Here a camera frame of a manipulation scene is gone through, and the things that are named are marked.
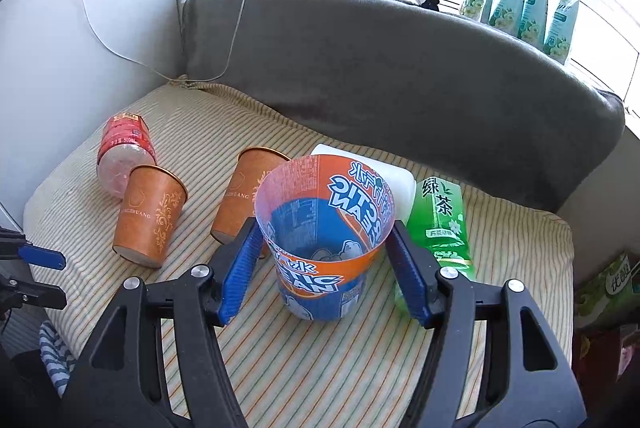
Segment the blue orange Arctic Ocean cup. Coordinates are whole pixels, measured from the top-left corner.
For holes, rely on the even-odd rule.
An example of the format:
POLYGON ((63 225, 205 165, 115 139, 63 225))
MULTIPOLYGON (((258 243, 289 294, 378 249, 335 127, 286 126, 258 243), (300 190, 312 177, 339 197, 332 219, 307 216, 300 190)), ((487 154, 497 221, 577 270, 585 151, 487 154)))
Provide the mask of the blue orange Arctic Ocean cup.
POLYGON ((291 159, 264 178, 254 210, 288 310, 306 321, 347 317, 395 222, 382 175, 340 155, 291 159))

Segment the orange paper cup left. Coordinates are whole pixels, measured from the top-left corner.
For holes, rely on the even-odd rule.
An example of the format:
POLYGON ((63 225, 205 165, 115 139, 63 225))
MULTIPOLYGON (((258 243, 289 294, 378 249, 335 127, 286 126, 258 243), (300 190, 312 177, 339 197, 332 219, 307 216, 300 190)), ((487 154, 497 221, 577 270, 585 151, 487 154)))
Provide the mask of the orange paper cup left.
POLYGON ((187 199, 186 186, 169 170, 156 165, 134 167, 120 205, 113 252, 140 266, 163 266, 187 199))

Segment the orange paper cup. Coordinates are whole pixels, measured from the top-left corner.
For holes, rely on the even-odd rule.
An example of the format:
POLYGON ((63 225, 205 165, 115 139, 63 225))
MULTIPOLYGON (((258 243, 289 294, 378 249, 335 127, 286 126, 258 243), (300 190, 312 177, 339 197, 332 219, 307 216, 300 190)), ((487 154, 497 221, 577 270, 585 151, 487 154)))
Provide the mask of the orange paper cup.
POLYGON ((156 165, 134 167, 120 205, 113 252, 140 266, 163 266, 187 199, 186 186, 169 170, 156 165))
POLYGON ((214 218, 210 235, 221 245, 230 244, 247 218, 254 217, 255 196, 266 176, 290 158, 266 147, 250 147, 238 156, 232 177, 214 218))

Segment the red clear plastic cup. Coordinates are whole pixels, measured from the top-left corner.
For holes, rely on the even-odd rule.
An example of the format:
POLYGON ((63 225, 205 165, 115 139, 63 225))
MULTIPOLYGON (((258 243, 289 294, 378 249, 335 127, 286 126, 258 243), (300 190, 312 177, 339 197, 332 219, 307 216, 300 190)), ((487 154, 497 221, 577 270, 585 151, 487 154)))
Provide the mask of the red clear plastic cup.
POLYGON ((96 174, 102 188, 121 199, 134 167, 156 164, 156 153, 149 127, 139 114, 122 112, 113 115, 102 130, 96 155, 96 174))

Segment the green tea plastic cup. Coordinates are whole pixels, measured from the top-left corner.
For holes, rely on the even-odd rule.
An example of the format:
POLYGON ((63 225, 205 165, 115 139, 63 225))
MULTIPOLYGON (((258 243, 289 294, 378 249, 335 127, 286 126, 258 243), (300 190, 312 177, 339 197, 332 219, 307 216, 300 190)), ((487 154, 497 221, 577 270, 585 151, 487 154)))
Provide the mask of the green tea plastic cup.
POLYGON ((475 279, 460 185, 431 176, 416 187, 405 226, 394 226, 386 253, 404 308, 421 324, 444 310, 435 273, 450 268, 475 279))

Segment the orange paper cup centre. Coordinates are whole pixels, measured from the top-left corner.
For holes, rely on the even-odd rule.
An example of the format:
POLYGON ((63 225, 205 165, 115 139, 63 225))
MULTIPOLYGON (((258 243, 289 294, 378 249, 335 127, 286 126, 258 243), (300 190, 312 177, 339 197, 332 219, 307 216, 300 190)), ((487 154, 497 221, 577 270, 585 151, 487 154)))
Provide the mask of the orange paper cup centre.
POLYGON ((266 147, 250 147, 238 156, 232 177, 214 218, 210 235, 221 245, 230 244, 247 218, 254 217, 255 196, 266 176, 290 158, 266 147))

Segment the white plastic cup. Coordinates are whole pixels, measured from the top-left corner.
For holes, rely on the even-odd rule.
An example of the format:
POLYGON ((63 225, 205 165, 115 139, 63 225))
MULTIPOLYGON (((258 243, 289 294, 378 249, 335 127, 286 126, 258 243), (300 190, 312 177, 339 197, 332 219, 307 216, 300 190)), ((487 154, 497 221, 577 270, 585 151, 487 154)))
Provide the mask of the white plastic cup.
POLYGON ((413 178, 409 170, 380 162, 376 159, 370 159, 370 157, 329 147, 322 143, 317 144, 311 150, 311 154, 327 154, 348 157, 349 159, 356 159, 356 161, 375 170, 386 181, 387 185, 389 185, 392 190, 395 201, 396 219, 403 223, 408 222, 413 207, 414 196, 416 195, 416 179, 413 178))

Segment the green paper shopping bag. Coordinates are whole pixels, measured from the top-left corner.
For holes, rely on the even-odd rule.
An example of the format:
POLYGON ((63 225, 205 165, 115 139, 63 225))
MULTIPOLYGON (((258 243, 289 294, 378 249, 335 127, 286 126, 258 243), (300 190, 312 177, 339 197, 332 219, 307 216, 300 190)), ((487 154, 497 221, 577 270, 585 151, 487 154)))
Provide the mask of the green paper shopping bag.
POLYGON ((638 315, 638 254, 621 252, 575 292, 576 330, 620 324, 638 315))

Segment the striped cushion cover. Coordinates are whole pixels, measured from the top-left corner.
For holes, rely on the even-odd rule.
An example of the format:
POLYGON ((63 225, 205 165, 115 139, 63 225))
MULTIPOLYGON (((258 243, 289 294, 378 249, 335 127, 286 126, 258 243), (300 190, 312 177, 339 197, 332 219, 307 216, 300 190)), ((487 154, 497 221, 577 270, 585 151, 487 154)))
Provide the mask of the striped cushion cover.
MULTIPOLYGON (((213 255, 217 244, 210 226, 241 151, 263 145, 299 157, 323 142, 320 133, 221 86, 203 92, 166 85, 135 102, 131 111, 148 124, 160 165, 189 192, 160 269, 134 265, 113 252, 120 204, 96 177, 98 133, 52 171, 24 211, 29 240, 66 258, 64 270, 38 268, 34 278, 65 292, 66 307, 49 317, 74 353, 81 352, 126 278, 177 278, 213 255)), ((568 224, 470 185, 462 194, 477 278, 496 285, 521 280, 561 348, 570 349, 574 246, 568 224)), ((239 315, 217 333, 250 426, 398 425, 432 335, 395 306, 394 284, 390 264, 378 256, 347 318, 306 322, 286 309, 272 260, 260 260, 239 315)))

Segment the grey sofa backrest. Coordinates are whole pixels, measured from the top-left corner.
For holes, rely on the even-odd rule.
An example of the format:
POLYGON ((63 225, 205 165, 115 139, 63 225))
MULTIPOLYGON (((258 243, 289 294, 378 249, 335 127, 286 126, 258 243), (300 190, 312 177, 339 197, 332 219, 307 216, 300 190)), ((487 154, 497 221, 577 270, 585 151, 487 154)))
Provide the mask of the grey sofa backrest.
POLYGON ((397 0, 189 0, 186 72, 292 121, 557 211, 624 107, 532 46, 397 0))

